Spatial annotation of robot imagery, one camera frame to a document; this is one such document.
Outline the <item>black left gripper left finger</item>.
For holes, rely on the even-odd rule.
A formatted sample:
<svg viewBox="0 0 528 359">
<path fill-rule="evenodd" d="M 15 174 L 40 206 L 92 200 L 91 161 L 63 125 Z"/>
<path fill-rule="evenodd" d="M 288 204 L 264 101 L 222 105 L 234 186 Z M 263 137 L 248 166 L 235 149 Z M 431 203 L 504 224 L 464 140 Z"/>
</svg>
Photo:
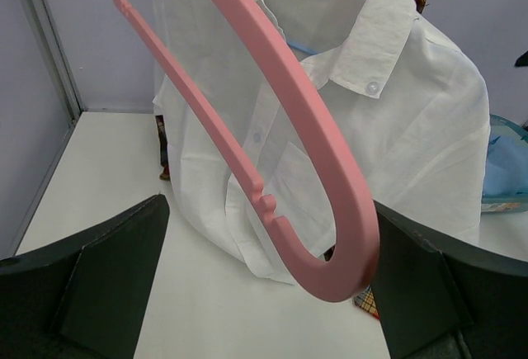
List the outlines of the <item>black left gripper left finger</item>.
<svg viewBox="0 0 528 359">
<path fill-rule="evenodd" d="M 1 261 L 3 358 L 131 358 L 170 215 L 157 194 Z"/>
</svg>

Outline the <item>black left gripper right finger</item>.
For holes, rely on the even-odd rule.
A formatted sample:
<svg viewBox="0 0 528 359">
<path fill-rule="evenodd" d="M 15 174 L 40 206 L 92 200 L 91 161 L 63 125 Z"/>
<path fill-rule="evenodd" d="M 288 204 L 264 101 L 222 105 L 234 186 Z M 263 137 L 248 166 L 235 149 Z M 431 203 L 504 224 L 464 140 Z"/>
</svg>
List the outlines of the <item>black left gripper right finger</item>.
<svg viewBox="0 0 528 359">
<path fill-rule="evenodd" d="M 392 358 L 525 358 L 527 264 L 380 203 L 371 289 Z"/>
</svg>

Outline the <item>pink plastic hanger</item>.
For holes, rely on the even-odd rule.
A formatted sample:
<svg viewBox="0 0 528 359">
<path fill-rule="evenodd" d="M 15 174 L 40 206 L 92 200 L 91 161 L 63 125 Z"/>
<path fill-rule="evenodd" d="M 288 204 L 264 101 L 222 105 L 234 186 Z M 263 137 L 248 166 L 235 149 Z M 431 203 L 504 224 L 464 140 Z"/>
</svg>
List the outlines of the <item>pink plastic hanger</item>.
<svg viewBox="0 0 528 359">
<path fill-rule="evenodd" d="M 374 202 L 319 95 L 331 53 L 298 60 L 263 0 L 113 0 L 164 72 L 172 186 L 201 234 L 258 277 L 328 302 L 375 273 Z"/>
</svg>

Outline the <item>light blue shirt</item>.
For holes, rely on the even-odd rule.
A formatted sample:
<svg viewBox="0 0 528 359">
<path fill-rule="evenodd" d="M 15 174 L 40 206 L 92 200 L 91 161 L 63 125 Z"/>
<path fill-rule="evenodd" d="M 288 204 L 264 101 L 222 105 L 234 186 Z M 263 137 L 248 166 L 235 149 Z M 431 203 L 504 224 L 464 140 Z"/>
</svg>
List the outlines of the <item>light blue shirt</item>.
<svg viewBox="0 0 528 359">
<path fill-rule="evenodd" d="M 492 134 L 488 143 L 483 196 L 527 193 L 527 143 L 522 138 Z"/>
</svg>

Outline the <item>white shirt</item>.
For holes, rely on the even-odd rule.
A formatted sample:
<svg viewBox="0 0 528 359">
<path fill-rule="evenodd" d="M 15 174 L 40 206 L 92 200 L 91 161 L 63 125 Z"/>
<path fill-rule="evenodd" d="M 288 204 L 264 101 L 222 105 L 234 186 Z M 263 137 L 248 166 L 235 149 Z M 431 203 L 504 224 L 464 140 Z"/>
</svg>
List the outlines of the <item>white shirt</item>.
<svg viewBox="0 0 528 359">
<path fill-rule="evenodd" d="M 374 199 L 479 241 L 490 133 L 486 84 L 414 0 L 254 0 L 324 100 Z M 207 97 L 317 257 L 331 206 L 278 98 L 211 0 L 153 0 L 158 36 Z M 258 277 L 291 282 L 242 188 L 168 77 L 156 74 L 176 203 L 190 225 Z"/>
</svg>

